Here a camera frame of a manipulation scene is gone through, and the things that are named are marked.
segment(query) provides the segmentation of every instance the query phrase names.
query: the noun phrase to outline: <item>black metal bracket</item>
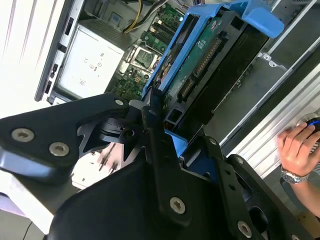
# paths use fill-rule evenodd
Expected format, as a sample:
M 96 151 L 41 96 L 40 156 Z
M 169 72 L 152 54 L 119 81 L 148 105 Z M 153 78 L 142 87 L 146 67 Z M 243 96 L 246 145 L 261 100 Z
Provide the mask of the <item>black metal bracket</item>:
M 125 100 L 108 93 L 0 119 L 0 166 L 41 182 L 65 182 L 81 156 L 108 144 L 92 137 L 96 127 L 128 111 Z M 31 131 L 33 139 L 15 140 L 17 129 Z M 53 155 L 53 143 L 64 143 L 68 153 Z
M 248 193 L 245 204 L 251 218 L 256 219 L 254 222 L 256 229 L 262 232 L 267 228 L 270 240 L 290 240 L 293 239 L 292 236 L 298 236 L 300 239 L 312 239 L 306 235 L 306 230 L 298 220 L 245 159 L 233 154 L 226 161 L 233 166 L 243 191 Z M 257 220 L 257 215 L 261 214 L 264 214 L 267 222 Z
M 173 140 L 165 133 L 157 112 L 145 106 L 141 113 L 146 162 L 152 166 L 158 209 L 168 221 L 187 227 L 192 220 L 192 206 Z
M 219 143 L 209 136 L 204 136 L 207 156 L 214 161 L 217 183 L 231 238 L 263 240 L 255 229 L 248 213 L 245 201 L 233 167 L 225 161 Z

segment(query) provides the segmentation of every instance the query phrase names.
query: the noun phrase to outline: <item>person's hand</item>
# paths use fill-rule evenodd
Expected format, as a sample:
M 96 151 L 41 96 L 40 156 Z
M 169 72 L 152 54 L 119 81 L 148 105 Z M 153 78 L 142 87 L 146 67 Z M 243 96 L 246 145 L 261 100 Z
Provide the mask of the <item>person's hand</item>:
M 312 134 L 314 130 L 314 125 L 307 127 L 304 122 L 278 136 L 280 161 L 284 170 L 303 177 L 315 168 L 320 160 L 320 147 L 311 154 L 310 151 L 320 139 L 320 131 Z

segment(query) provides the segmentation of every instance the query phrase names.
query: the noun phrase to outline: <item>motherboard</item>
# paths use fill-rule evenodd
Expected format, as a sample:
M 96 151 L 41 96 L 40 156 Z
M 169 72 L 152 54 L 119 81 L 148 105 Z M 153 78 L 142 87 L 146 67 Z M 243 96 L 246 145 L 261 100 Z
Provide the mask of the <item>motherboard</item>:
M 111 92 L 126 100 L 140 100 L 149 77 L 156 69 L 181 21 L 183 13 L 169 4 L 164 4 L 147 31 L 130 50 L 128 67 L 124 74 L 116 76 Z
M 142 89 L 149 77 L 150 73 L 130 64 L 122 78 L 117 79 L 111 93 L 115 93 L 127 101 L 141 100 Z

